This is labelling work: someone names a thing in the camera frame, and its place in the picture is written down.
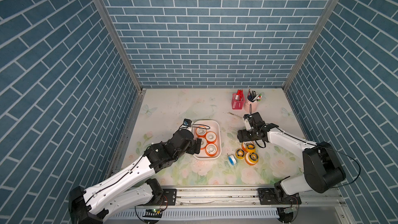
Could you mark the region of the white plastic storage box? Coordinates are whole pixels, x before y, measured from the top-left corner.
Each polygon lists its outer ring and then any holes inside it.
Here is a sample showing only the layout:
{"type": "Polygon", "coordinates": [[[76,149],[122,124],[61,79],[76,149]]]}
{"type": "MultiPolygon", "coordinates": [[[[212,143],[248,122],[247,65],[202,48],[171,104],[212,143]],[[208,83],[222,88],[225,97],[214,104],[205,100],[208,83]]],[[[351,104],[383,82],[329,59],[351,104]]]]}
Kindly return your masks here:
{"type": "Polygon", "coordinates": [[[219,124],[214,120],[199,120],[192,125],[194,138],[201,141],[200,153],[194,157],[199,160],[215,160],[222,152],[219,124]]]}

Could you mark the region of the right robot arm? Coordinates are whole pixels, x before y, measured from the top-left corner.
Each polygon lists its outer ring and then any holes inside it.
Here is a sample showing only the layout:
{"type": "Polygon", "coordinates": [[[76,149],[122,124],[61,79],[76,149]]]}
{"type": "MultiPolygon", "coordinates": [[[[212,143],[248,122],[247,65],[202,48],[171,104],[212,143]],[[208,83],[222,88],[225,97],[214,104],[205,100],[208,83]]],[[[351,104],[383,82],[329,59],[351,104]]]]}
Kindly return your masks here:
{"type": "Polygon", "coordinates": [[[253,124],[248,130],[239,130],[237,138],[241,143],[262,140],[280,146],[302,160],[302,174],[274,184],[273,201],[278,204],[300,205],[300,192],[313,190],[321,194],[346,179],[337,151],[327,142],[303,140],[273,123],[253,124]]]}

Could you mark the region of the orange sealing tape roll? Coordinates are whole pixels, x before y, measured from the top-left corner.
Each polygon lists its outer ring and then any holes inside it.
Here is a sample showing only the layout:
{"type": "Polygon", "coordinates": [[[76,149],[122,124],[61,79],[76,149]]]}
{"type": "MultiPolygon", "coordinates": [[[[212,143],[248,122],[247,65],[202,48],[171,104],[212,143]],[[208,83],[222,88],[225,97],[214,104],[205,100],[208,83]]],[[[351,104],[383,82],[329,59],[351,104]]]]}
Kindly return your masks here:
{"type": "Polygon", "coordinates": [[[203,138],[207,134],[208,128],[205,127],[204,125],[200,125],[196,128],[196,135],[198,138],[203,138]]]}
{"type": "Polygon", "coordinates": [[[201,138],[200,138],[200,141],[201,141],[201,150],[206,149],[206,146],[207,146],[207,139],[204,138],[204,137],[201,137],[201,138]]]}
{"type": "Polygon", "coordinates": [[[209,156],[209,157],[214,157],[218,152],[218,148],[214,143],[209,143],[206,145],[205,148],[205,153],[209,156]]]}
{"type": "Polygon", "coordinates": [[[205,138],[208,144],[214,144],[217,141],[217,135],[212,131],[207,132],[205,138]]]}

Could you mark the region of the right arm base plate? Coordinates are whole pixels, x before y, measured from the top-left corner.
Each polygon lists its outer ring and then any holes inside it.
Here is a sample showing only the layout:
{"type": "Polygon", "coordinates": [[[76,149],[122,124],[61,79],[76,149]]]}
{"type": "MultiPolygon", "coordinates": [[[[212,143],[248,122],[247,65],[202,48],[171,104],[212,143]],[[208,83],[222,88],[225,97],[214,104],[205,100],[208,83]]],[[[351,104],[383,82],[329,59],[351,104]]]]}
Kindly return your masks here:
{"type": "Polygon", "coordinates": [[[279,188],[259,188],[259,201],[261,205],[300,205],[302,204],[299,194],[287,195],[279,188]]]}

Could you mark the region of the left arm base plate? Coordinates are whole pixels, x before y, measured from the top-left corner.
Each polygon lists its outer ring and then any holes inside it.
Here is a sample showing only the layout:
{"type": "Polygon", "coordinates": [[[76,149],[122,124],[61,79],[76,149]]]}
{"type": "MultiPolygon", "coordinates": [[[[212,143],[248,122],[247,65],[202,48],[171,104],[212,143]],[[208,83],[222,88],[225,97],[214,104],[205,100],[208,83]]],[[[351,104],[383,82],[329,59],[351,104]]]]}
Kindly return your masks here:
{"type": "Polygon", "coordinates": [[[177,199],[177,189],[176,188],[165,188],[163,189],[162,196],[156,196],[154,200],[150,200],[148,203],[143,204],[143,206],[161,206],[165,207],[174,206],[177,199]]]}

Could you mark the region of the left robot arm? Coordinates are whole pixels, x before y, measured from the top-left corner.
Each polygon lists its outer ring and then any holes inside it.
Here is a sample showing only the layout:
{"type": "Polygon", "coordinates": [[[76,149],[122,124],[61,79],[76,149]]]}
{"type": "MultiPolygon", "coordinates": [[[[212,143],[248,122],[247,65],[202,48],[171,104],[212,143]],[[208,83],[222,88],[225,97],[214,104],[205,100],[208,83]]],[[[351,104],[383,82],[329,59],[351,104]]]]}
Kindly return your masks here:
{"type": "Polygon", "coordinates": [[[150,145],[136,161],[112,177],[89,188],[69,193],[68,211],[74,224],[102,224],[138,205],[159,205],[163,189],[153,175],[170,167],[184,154],[198,154],[202,141],[191,131],[176,131],[166,142],[150,145]]]}

